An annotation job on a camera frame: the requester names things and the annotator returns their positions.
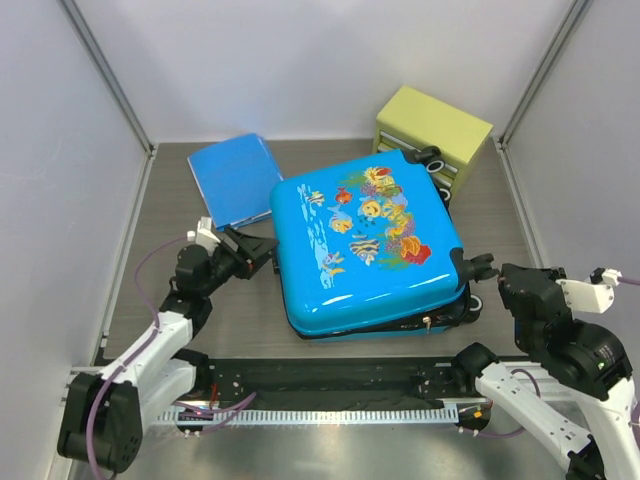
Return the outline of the blue suitcase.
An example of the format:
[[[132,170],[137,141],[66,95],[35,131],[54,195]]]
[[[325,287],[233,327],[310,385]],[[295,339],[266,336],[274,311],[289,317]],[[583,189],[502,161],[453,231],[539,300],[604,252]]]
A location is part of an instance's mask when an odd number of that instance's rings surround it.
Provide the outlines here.
[[[277,184],[270,195],[287,321],[305,340],[440,333],[478,320],[475,282],[494,258],[467,258],[436,180],[436,147],[392,149]]]

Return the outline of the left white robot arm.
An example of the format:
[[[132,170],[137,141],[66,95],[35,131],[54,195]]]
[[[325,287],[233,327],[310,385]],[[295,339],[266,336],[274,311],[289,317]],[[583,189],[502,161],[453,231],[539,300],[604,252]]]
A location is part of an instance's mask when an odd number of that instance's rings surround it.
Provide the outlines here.
[[[212,294],[232,278],[251,279],[278,246],[231,227],[217,233],[209,217],[177,241],[169,292],[161,305],[147,305],[149,327],[119,357],[68,385],[57,452],[86,463],[96,479],[114,479],[131,466],[165,409],[185,395],[208,395],[209,358],[187,346],[210,318]]]

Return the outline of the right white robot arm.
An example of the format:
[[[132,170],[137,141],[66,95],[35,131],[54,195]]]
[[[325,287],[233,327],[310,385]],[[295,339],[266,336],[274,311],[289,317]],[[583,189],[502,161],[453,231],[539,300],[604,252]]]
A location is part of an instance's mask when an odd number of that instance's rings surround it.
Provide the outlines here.
[[[503,306],[514,320],[519,350],[571,395],[587,421],[579,427],[522,386],[497,355],[473,343],[451,361],[460,394],[497,404],[552,454],[568,479],[639,476],[639,401],[633,367],[622,341],[575,313],[603,314],[629,278],[597,268],[584,281],[559,267],[505,263],[492,270]]]

